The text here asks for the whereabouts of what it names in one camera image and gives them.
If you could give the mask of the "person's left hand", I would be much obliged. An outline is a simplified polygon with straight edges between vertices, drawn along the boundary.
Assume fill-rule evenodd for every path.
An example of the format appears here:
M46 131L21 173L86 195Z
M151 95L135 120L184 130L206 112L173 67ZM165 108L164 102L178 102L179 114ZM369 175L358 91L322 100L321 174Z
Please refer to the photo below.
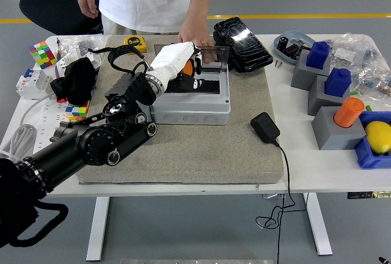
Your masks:
M187 18L183 23L178 42L192 42L195 46L214 46L209 34L207 18Z

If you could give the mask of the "person's right hand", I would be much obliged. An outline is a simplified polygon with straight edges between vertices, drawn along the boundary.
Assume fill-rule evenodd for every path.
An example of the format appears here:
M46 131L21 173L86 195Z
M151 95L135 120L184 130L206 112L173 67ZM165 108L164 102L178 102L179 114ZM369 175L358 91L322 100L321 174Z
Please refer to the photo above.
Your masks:
M98 7L95 0L78 0L78 4L83 15L89 18L98 17Z

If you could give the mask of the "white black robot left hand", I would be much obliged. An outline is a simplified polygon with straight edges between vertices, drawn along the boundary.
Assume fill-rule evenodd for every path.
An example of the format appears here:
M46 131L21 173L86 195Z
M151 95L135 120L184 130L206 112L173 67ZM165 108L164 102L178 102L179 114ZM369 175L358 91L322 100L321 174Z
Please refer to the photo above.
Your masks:
M202 64L201 50L192 42L167 45L150 64L146 79L157 96L166 91L218 94L218 81L195 78L201 74Z

